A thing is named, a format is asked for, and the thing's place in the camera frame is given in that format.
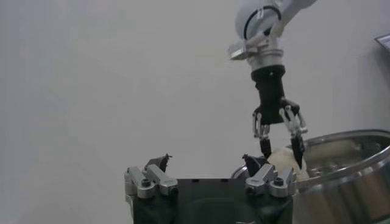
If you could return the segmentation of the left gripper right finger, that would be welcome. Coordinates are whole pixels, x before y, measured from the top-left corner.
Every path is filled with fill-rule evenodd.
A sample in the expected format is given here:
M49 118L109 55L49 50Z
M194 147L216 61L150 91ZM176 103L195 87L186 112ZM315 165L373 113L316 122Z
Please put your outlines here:
M251 196L269 194L276 198L285 198L296 192L296 174L292 167L277 170L265 157L244 154L249 176L245 179L246 194Z

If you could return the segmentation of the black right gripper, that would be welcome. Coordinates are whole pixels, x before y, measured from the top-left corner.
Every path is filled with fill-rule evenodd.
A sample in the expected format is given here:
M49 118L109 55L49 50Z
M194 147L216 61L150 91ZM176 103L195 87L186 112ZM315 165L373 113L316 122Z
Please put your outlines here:
M260 97L260 106L252 114L254 138L259 140L265 158L272 153L269 139L270 125L284 123L291 135L291 147L299 169L303 166L305 145L302 135L308 132L300 106L285 97L282 77L284 65L266 66L251 72Z

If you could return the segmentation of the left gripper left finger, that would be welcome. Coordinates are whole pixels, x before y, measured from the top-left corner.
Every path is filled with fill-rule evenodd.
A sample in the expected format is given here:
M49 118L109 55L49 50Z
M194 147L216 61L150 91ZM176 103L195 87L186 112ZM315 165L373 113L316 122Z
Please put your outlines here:
M169 154L152 158L142 169L138 166L128 167L124 172L126 196L150 199L159 191L163 196L175 197L179 193L178 179L165 173L170 158Z

